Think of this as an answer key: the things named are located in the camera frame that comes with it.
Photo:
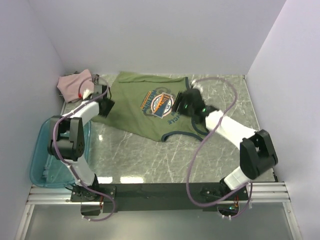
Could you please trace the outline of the green graphic tank top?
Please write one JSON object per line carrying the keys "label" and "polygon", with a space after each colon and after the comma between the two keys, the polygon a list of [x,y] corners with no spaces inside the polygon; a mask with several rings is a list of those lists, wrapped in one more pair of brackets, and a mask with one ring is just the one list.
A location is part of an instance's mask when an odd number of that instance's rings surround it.
{"label": "green graphic tank top", "polygon": [[172,135],[186,135],[202,141],[208,131],[191,117],[173,112],[177,94],[190,89],[186,76],[120,72],[110,87],[114,105],[107,117],[97,115],[93,122],[165,142]]}

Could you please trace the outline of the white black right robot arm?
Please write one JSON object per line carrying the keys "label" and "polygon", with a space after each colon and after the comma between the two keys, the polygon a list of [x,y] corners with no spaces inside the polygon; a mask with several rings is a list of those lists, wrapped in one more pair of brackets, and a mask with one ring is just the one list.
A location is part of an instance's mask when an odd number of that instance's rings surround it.
{"label": "white black right robot arm", "polygon": [[239,150],[239,166],[220,181],[219,193],[222,198],[232,199],[237,194],[238,188],[278,164],[271,136],[266,130],[246,127],[226,116],[226,111],[206,105],[199,89],[192,88],[179,92],[172,110],[190,117],[208,130],[208,134],[201,141],[191,160],[188,178],[197,153],[214,133],[228,140]]}

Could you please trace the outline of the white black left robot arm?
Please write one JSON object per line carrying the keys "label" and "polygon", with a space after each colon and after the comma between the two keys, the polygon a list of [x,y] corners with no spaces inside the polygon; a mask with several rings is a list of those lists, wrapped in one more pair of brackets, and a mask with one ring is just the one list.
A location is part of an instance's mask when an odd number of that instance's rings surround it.
{"label": "white black left robot arm", "polygon": [[85,92],[83,97],[70,112],[50,118],[47,151],[67,167],[75,184],[83,188],[82,195],[88,201],[94,201],[100,195],[100,188],[85,157],[84,125],[96,116],[107,117],[115,102],[108,85],[95,85],[93,92]]}

